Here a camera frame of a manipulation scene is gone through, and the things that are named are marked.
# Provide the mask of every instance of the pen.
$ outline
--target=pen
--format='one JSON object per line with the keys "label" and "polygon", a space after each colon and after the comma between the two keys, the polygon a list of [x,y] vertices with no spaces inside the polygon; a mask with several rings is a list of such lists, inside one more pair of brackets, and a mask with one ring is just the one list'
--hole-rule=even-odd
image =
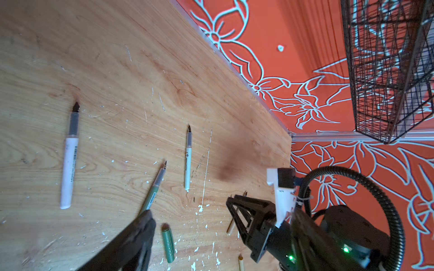
{"label": "pen", "polygon": [[160,184],[163,181],[164,173],[166,173],[166,165],[167,161],[164,163],[163,167],[160,168],[160,171],[158,172],[157,178],[155,178],[154,183],[151,186],[151,189],[149,190],[148,195],[146,196],[145,203],[143,204],[143,208],[141,212],[145,210],[149,210],[151,207],[155,196],[157,195],[158,189],[160,188]]}
{"label": "pen", "polygon": [[190,190],[190,170],[191,170],[191,142],[193,136],[191,134],[191,128],[188,126],[187,132],[187,149],[185,150],[185,181],[184,187],[187,192]]}
{"label": "pen", "polygon": [[77,149],[79,146],[79,109],[76,102],[72,108],[69,121],[69,133],[65,142],[65,159],[63,161],[62,191],[60,194],[60,208],[68,209],[71,206],[72,189],[74,187],[74,173],[76,170]]}

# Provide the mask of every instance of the white paint speck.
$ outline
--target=white paint speck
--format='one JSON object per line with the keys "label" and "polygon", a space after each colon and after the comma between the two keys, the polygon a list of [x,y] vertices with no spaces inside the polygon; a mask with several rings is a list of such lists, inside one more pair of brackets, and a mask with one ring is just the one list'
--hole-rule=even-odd
{"label": "white paint speck", "polygon": [[127,48],[127,53],[128,53],[128,57],[130,58],[130,61],[133,62],[133,60],[131,59],[130,49],[126,45],[125,47]]}
{"label": "white paint speck", "polygon": [[166,111],[166,109],[164,108],[163,101],[161,99],[160,93],[158,93],[158,96],[160,97],[161,107],[163,108],[164,111]]}

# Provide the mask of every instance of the metal wire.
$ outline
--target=metal wire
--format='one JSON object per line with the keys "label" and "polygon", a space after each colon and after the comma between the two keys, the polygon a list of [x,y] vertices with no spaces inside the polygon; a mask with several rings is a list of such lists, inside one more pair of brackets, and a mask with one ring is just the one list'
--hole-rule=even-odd
{"label": "metal wire", "polygon": [[341,6],[356,131],[392,143],[434,112],[434,0]]}

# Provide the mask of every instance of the wood grain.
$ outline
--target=wood grain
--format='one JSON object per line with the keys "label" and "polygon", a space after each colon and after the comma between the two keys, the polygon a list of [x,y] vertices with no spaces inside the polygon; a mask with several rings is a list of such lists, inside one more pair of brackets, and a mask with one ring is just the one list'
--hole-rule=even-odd
{"label": "wood grain", "polygon": [[[291,139],[170,3],[6,0],[0,25],[0,266],[78,268],[137,215],[167,160],[149,269],[168,269],[159,229],[167,222],[177,241],[171,270],[238,270],[240,253],[246,270],[277,270],[268,253],[255,264],[226,235],[225,202],[244,190],[273,200],[266,168],[289,166]],[[60,210],[75,99],[74,195]]]}

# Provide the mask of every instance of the green marker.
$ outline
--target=green marker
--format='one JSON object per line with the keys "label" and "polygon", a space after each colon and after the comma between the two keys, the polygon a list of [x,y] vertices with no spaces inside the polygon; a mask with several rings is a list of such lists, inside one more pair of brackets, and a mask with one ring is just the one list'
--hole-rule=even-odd
{"label": "green marker", "polygon": [[144,212],[145,210],[149,210],[152,203],[154,202],[155,196],[157,195],[158,189],[160,188],[160,184],[163,181],[164,173],[166,173],[166,165],[167,165],[167,161],[164,163],[164,166],[160,168],[157,178],[155,178],[154,184],[151,186],[151,189],[149,190],[149,193],[146,196],[145,203],[143,205],[141,213]]}
{"label": "green marker", "polygon": [[175,260],[174,244],[172,231],[168,224],[163,224],[161,227],[161,235],[163,237],[164,251],[166,252],[166,259],[168,263]]}

